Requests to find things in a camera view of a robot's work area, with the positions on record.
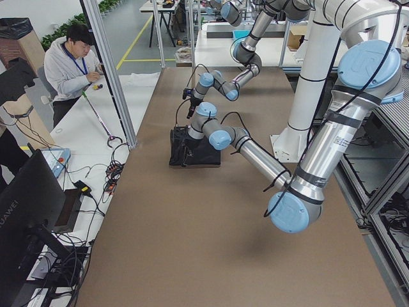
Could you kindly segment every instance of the black pants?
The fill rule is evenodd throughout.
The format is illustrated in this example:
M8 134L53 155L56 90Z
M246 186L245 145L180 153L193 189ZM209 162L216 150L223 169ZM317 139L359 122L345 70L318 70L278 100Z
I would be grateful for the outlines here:
M21 150L13 134L6 129L0 137L0 164L6 166L13 175L16 175L27 160L28 155ZM2 176L0 167L0 193L6 186L7 183Z
M73 105L77 102L78 98L73 98L64 101L54 101L52 103L52 108L54 110L54 116L52 117L54 127L59 123L60 120L63 119L65 114L67 114L68 111L73 107Z

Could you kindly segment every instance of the blue lanyard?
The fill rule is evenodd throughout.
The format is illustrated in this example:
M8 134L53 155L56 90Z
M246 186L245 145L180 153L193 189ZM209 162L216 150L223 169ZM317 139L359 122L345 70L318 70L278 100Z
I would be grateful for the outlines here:
M75 60L75 58L73 57L73 55L70 54L70 52L66 49L65 43L62 43L61 46L62 46L62 48L63 48L65 54L66 54L70 59L72 59L72 61L74 62L75 66L77 66L78 69L79 69L84 75L87 75L87 74L88 74L88 69L87 69L87 65L85 65L84 58L82 58L82 65L84 66L84 70L82 70L81 67L78 65L77 61Z

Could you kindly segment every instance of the brown tabletop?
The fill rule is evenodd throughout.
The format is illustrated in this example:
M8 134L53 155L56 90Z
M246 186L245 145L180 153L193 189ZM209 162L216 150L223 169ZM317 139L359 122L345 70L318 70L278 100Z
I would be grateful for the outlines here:
M232 79L237 68L219 69ZM158 81L120 184L96 238L78 306L394 306L334 178L321 218L287 234L263 217L266 178L242 156L219 168L173 169L169 131L191 73L166 68ZM239 111L252 137L286 126L293 92L279 68L264 68L229 102L206 101L219 118ZM188 105L179 113L186 124ZM235 115L226 125L240 126Z

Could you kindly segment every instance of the man's hair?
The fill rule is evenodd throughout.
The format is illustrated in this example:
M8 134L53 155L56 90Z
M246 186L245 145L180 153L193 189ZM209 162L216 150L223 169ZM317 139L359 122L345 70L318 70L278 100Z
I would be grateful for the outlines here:
M74 42L82 41L88 45L93 45L93 37L85 24L72 24L66 30L66 40L71 38Z

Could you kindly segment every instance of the monitor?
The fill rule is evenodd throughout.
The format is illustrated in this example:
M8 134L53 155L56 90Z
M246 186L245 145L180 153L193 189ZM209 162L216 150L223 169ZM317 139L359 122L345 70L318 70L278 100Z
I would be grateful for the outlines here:
M44 245L69 251L51 234L65 194L41 151L35 151L0 194L0 305L11 306Z

